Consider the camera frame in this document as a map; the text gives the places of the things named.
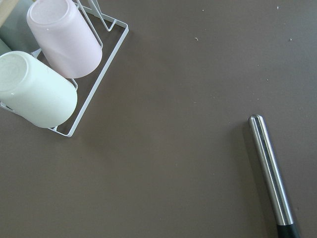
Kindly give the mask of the pink plastic cup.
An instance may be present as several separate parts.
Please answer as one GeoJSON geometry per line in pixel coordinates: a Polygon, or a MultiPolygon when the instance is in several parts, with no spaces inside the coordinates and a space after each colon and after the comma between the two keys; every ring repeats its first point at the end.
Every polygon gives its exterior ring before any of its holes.
{"type": "Polygon", "coordinates": [[[51,68],[65,78],[81,78],[101,62],[102,48],[71,0],[37,0],[27,23],[51,68]]]}

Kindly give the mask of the steel muddler black tip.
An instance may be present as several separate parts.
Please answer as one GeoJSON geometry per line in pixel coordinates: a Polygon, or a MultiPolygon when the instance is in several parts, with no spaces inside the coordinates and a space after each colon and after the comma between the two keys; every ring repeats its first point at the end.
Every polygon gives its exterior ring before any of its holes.
{"type": "Polygon", "coordinates": [[[252,115],[248,122],[276,220],[278,237],[299,238],[265,120],[261,115],[252,115]]]}

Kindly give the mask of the grey plastic cup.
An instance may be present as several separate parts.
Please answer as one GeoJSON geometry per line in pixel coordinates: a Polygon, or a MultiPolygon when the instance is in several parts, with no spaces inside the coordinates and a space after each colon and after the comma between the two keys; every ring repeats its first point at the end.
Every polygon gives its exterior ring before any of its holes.
{"type": "Polygon", "coordinates": [[[19,0],[0,28],[0,38],[13,51],[31,53],[40,48],[26,19],[33,3],[32,0],[19,0]]]}

